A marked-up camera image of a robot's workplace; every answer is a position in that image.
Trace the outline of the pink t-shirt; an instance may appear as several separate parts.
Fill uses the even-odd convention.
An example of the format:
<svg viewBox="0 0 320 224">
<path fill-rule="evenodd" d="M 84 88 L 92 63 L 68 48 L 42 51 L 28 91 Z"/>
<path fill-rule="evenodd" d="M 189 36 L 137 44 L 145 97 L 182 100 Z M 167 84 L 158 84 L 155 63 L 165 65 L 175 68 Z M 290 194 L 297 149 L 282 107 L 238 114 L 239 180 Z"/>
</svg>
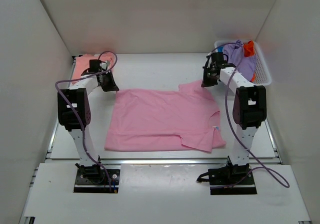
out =
<svg viewBox="0 0 320 224">
<path fill-rule="evenodd" d="M 226 145 L 220 108 L 201 81 L 176 91 L 125 89 L 115 96 L 105 150 L 210 153 Z"/>
</svg>

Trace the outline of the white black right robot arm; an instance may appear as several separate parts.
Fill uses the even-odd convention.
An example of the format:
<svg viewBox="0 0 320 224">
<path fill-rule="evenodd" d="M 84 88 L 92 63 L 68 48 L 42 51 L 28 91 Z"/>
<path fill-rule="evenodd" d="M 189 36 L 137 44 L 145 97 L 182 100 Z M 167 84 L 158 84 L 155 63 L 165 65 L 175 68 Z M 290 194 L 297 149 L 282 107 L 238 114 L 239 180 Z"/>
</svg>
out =
<svg viewBox="0 0 320 224">
<path fill-rule="evenodd" d="M 226 86 L 225 104 L 228 103 L 228 91 L 234 93 L 232 116 L 228 122 L 234 121 L 236 129 L 232 129 L 235 140 L 227 164 L 217 170 L 216 178 L 224 177 L 226 182 L 236 184 L 250 170 L 249 155 L 254 136 L 267 117 L 266 89 L 247 80 L 238 71 L 240 65 L 228 63 L 228 57 L 222 52 L 207 55 L 203 67 L 202 87 L 211 87 L 223 82 Z"/>
</svg>

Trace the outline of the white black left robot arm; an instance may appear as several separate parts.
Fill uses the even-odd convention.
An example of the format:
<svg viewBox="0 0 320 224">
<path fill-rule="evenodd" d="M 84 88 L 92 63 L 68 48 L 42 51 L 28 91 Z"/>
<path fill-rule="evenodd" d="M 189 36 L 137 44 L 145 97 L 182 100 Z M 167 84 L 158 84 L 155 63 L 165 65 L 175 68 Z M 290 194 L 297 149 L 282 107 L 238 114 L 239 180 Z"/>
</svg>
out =
<svg viewBox="0 0 320 224">
<path fill-rule="evenodd" d="M 78 170 L 84 178 L 94 183 L 110 180 L 110 175 L 102 165 L 90 136 L 92 114 L 88 96 L 96 88 L 104 92 L 119 90 L 112 73 L 116 64 L 117 60 L 113 63 L 100 59 L 89 60 L 89 68 L 79 78 L 55 83 L 58 122 L 74 141 L 80 157 L 80 163 L 76 164 Z"/>
</svg>

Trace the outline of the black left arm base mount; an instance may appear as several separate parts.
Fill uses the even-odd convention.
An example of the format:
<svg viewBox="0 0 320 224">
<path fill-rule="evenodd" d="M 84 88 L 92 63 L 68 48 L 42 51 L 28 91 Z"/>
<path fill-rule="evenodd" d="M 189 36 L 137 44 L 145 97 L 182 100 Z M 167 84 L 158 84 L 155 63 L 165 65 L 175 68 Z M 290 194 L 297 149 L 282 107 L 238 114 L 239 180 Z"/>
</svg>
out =
<svg viewBox="0 0 320 224">
<path fill-rule="evenodd" d="M 108 175 L 99 165 L 83 166 L 78 163 L 74 181 L 75 193 L 118 193 L 120 169 L 107 168 Z"/>
</svg>

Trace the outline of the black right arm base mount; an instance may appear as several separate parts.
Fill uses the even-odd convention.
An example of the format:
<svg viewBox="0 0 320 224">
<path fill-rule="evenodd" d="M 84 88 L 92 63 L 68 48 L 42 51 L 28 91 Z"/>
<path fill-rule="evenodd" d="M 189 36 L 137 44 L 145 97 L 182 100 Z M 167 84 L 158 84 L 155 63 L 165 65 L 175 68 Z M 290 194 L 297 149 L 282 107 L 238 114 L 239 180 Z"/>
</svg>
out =
<svg viewBox="0 0 320 224">
<path fill-rule="evenodd" d="M 196 182 L 209 183 L 210 195 L 255 195 L 258 192 L 251 172 L 248 163 L 234 165 L 228 159 L 224 166 L 209 168 L 207 172 L 200 174 Z"/>
</svg>

